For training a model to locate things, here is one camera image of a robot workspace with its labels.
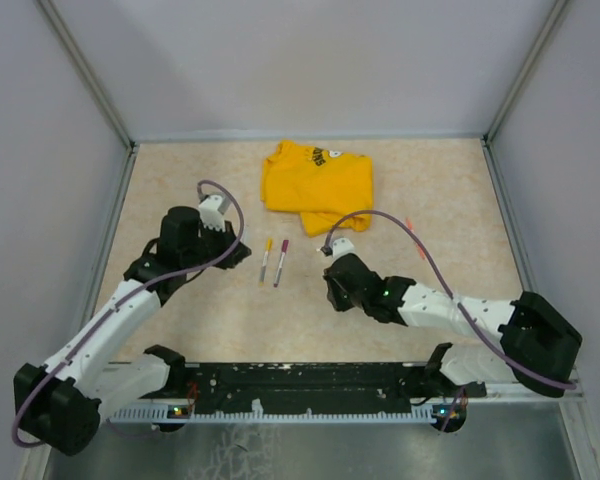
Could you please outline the white purple-end pen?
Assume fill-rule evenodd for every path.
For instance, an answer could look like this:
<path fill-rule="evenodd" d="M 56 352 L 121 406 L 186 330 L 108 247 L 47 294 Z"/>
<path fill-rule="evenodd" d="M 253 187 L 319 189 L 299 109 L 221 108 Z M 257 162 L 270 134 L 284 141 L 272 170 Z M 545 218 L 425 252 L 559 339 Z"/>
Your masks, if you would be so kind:
<path fill-rule="evenodd" d="M 286 259 L 286 255 L 287 252 L 284 253 L 282 251 L 280 251 L 280 257 L 279 257 L 279 261 L 277 264 L 277 268 L 276 268 L 276 272 L 275 272 L 275 276 L 274 276 L 274 281 L 273 281 L 273 287 L 274 288 L 278 288 L 280 285 L 280 281 L 281 281 L 281 275 L 282 275 L 282 271 L 283 271 L 283 267 L 284 267 L 284 262 Z"/>

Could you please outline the white yellow whiteboard marker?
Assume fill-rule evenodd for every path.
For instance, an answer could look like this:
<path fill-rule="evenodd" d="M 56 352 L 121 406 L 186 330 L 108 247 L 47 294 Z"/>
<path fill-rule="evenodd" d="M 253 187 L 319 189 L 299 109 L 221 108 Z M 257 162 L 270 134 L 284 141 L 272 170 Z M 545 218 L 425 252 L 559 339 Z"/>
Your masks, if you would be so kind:
<path fill-rule="evenodd" d="M 270 253 L 271 253 L 271 251 L 266 252 L 264 249 L 263 258 L 262 258 L 262 262 L 261 262 L 261 266 L 260 266 L 260 270 L 259 270 L 259 277 L 258 277 L 259 286 L 263 286 L 265 283 Z"/>

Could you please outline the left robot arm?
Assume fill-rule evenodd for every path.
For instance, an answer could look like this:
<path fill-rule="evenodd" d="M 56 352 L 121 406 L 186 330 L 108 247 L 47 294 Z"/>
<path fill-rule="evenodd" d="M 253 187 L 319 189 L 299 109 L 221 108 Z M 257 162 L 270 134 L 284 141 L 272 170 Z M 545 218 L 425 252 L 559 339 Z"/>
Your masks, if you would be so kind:
<path fill-rule="evenodd" d="M 72 456 L 127 405 L 148 394 L 174 397 L 186 389 L 184 356 L 161 345 L 147 348 L 116 371 L 107 366 L 127 339 L 186 285 L 189 274 L 232 268 L 250 255 L 241 240 L 244 229 L 232 227 L 224 217 L 227 204 L 226 198 L 212 194 L 196 208 L 170 208 L 159 237 L 148 243 L 79 333 L 42 365 L 26 363 L 16 372 L 15 445 L 49 445 Z"/>

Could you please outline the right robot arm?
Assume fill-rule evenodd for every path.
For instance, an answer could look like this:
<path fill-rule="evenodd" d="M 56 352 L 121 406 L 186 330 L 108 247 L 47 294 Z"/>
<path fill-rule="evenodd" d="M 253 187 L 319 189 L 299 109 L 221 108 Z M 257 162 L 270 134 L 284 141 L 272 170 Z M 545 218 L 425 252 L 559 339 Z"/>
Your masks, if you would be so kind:
<path fill-rule="evenodd" d="M 582 336 L 538 293 L 525 291 L 514 300 L 459 297 L 411 278 L 380 277 L 353 253 L 336 259 L 323 278 L 338 312 L 358 308 L 382 324 L 476 339 L 447 347 L 427 370 L 428 387 L 438 395 L 472 382 L 517 381 L 550 398 L 575 387 L 570 376 Z"/>

